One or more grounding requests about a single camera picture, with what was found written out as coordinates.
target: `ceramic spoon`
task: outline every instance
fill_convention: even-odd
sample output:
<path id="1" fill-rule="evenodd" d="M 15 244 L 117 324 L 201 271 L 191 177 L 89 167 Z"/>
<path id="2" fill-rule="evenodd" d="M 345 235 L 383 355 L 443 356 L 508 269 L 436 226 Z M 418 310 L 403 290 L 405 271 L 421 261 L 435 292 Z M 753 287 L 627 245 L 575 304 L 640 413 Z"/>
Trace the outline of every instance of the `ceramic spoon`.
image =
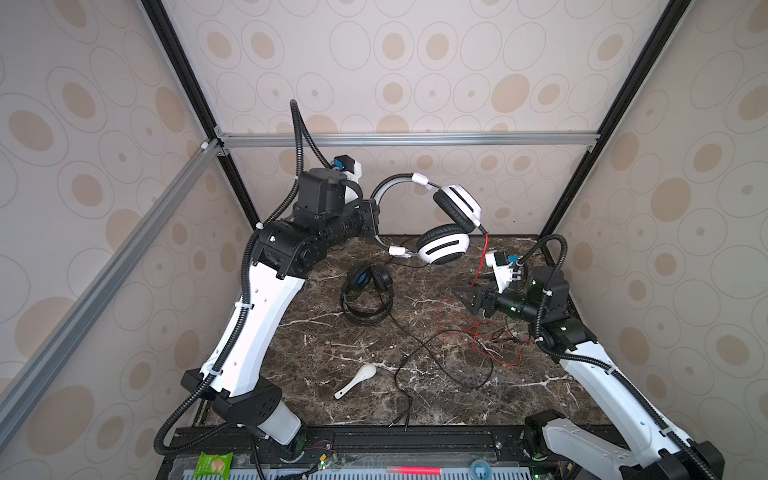
<path id="1" fill-rule="evenodd" d="M 371 378 L 375 374 L 376 374 L 376 367 L 374 365 L 371 365 L 370 363 L 366 363 L 365 365 L 360 367 L 360 370 L 357 371 L 354 378 L 352 378 L 352 380 L 350 380 L 349 383 L 347 383 L 343 389 L 334 393 L 333 396 L 336 397 L 336 400 L 342 398 L 344 394 L 346 394 L 349 391 L 349 389 L 351 389 L 353 386 L 357 385 L 363 380 L 367 380 Z"/>

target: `black metal bracket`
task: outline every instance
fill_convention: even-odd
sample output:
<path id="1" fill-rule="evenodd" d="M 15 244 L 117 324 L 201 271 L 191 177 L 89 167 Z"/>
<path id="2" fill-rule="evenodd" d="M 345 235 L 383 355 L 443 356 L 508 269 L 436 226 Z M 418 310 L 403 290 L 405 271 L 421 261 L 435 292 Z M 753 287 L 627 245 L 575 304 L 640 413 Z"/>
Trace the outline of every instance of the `black metal bracket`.
<path id="1" fill-rule="evenodd" d="M 147 12 L 147 17 L 149 17 L 149 20 L 157 33 L 157 38 L 160 39 L 160 43 L 165 49 L 165 53 L 176 72 L 181 87 L 187 94 L 190 104 L 192 104 L 194 113 L 198 120 L 200 120 L 200 124 L 203 126 L 203 131 L 208 138 L 218 139 L 219 145 L 225 153 L 224 156 L 219 157 L 221 168 L 227 175 L 227 180 L 230 182 L 232 190 L 240 202 L 240 206 L 243 208 L 243 212 L 245 213 L 251 228 L 256 228 L 256 224 L 259 222 L 259 215 L 256 213 L 256 208 L 253 206 L 253 201 L 250 199 L 245 183 L 243 183 L 243 178 L 240 176 L 240 172 L 237 171 L 232 156 L 223 148 L 223 142 L 220 139 L 220 131 L 217 127 L 216 119 L 210 111 L 203 90 L 197 82 L 192 66 L 190 65 L 189 60 L 187 60 L 187 55 L 184 53 L 184 49 L 179 42 L 174 26 L 171 24 L 168 13 L 163 6 L 163 2 L 161 0 L 141 0 L 141 4 L 144 6 L 144 10 Z"/>
<path id="2" fill-rule="evenodd" d="M 558 227 L 560 220 L 562 220 L 571 202 L 576 198 L 581 185 L 587 179 L 589 172 L 594 166 L 594 162 L 602 153 L 608 141 L 611 139 L 614 131 L 621 122 L 621 118 L 627 112 L 632 100 L 640 90 L 643 82 L 650 73 L 650 70 L 656 63 L 656 60 L 664 50 L 664 46 L 667 44 L 672 32 L 677 23 L 683 17 L 683 14 L 688 8 L 691 0 L 670 0 L 664 12 L 661 14 L 656 27 L 651 32 L 650 37 L 645 42 L 643 50 L 634 62 L 634 66 L 630 70 L 627 80 L 619 90 L 616 100 L 608 109 L 608 113 L 603 119 L 603 123 L 598 128 L 600 138 L 593 148 L 588 148 L 587 153 L 581 159 L 576 171 L 568 182 L 563 194 L 558 199 L 558 203 L 554 206 L 552 214 L 549 216 L 547 223 L 541 230 L 540 235 L 549 235 L 554 233 L 554 230 Z"/>

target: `green snack package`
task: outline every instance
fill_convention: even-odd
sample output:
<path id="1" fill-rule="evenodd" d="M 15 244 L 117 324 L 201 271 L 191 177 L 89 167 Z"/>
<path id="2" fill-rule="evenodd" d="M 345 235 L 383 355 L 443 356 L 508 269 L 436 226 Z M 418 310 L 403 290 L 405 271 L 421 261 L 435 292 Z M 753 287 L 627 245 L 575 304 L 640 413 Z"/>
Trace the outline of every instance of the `green snack package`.
<path id="1" fill-rule="evenodd" d="M 230 465 L 232 464 L 232 454 L 226 455 L 200 455 L 197 460 L 197 467 L 194 469 L 192 478 L 199 478 L 205 475 L 221 475 L 221 478 L 227 480 L 230 477 Z"/>

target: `red tube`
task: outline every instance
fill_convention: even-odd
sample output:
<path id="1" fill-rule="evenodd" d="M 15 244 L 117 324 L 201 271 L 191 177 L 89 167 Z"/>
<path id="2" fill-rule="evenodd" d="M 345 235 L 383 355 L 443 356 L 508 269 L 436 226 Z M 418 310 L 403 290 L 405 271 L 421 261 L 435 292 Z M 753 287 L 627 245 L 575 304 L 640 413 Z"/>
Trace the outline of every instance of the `red tube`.
<path id="1" fill-rule="evenodd" d="M 440 467 L 399 467 L 389 465 L 386 468 L 387 473 L 402 473 L 405 475 L 442 475 Z"/>

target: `robotic arm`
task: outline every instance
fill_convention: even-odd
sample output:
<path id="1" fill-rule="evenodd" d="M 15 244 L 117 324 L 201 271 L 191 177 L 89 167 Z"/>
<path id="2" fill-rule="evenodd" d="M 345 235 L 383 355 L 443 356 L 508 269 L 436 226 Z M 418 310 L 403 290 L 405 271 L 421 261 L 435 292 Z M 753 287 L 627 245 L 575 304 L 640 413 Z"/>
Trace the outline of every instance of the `robotic arm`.
<path id="1" fill-rule="evenodd" d="M 535 267 L 516 290 L 513 282 L 523 280 L 518 256 L 492 251 L 485 261 L 494 270 L 494 281 L 487 287 L 457 287 L 453 294 L 473 315 L 484 311 L 490 317 L 499 310 L 529 322 L 531 337 L 579 381 L 629 446 L 629 450 L 617 447 L 548 410 L 526 418 L 532 448 L 537 450 L 532 455 L 563 455 L 602 480 L 716 478 L 706 475 L 694 456 L 710 474 L 714 470 L 722 476 L 720 452 L 710 442 L 696 443 L 658 412 L 616 367 L 594 334 L 570 315 L 569 285 L 557 267 Z"/>

